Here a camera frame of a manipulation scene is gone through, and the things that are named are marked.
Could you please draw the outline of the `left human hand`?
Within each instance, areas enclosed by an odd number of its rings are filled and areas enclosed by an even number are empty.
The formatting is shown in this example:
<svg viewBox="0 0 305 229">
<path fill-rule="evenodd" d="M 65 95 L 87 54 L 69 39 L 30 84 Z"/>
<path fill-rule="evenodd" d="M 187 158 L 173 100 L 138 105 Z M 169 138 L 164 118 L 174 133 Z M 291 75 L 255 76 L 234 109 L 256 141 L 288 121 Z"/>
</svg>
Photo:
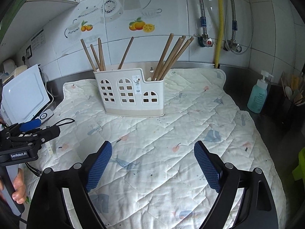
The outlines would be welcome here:
<svg viewBox="0 0 305 229">
<path fill-rule="evenodd" d="M 12 199 L 18 204 L 24 204 L 26 200 L 26 185 L 24 184 L 24 173 L 21 168 L 18 168 L 18 174 L 14 179 L 13 186 L 15 192 L 12 194 Z"/>
</svg>

